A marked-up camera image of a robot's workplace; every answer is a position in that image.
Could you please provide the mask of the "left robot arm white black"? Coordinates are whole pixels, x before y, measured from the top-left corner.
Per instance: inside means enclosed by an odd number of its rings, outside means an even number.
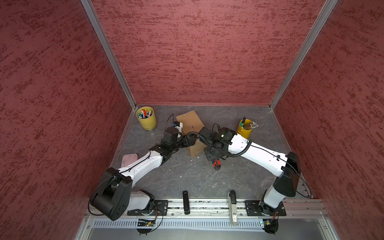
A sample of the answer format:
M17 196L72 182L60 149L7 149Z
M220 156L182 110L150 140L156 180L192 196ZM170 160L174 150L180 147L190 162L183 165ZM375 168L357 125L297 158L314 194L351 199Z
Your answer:
M195 145L197 137L192 134L177 137L175 141L162 140L149 149L149 152L137 161L120 169L109 168L91 194L88 206L115 221L128 211L145 211L151 214L155 208L155 197L144 190L133 192L136 183L150 171L160 167L172 154L181 148Z

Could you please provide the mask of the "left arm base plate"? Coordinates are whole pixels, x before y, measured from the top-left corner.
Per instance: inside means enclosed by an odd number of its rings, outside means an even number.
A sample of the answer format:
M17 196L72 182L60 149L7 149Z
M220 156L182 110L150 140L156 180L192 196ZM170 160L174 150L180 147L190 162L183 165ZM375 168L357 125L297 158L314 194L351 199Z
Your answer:
M155 216L157 211L167 215L168 211L168 200L152 200L143 210L131 210L127 211L127 216Z

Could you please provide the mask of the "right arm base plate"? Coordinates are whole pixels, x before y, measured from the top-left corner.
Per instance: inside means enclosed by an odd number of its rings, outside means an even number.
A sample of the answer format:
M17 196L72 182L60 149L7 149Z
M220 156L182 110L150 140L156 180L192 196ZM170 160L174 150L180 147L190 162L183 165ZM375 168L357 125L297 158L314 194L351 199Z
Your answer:
M259 200L246 200L245 209L249 217L285 217L287 215L283 202L272 208Z

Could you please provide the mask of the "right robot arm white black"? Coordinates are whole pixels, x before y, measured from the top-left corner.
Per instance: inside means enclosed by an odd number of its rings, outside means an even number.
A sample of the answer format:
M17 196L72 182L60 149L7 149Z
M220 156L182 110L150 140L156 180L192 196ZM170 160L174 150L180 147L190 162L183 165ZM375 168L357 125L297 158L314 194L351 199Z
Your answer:
M204 127L197 133L197 139L206 144L206 157L215 164L223 157L243 157L276 177L259 203L259 209L264 215L270 216L276 212L286 197L296 196L301 170L295 153L284 154L269 150L228 128L215 132Z

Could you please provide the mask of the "red black utility knife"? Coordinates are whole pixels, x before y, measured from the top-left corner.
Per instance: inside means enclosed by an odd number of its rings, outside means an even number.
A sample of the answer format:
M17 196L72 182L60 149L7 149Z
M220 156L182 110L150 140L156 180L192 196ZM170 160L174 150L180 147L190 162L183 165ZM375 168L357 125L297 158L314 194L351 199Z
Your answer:
M213 164L213 167L216 171L218 171L221 168L221 162L218 159L213 160L212 164Z

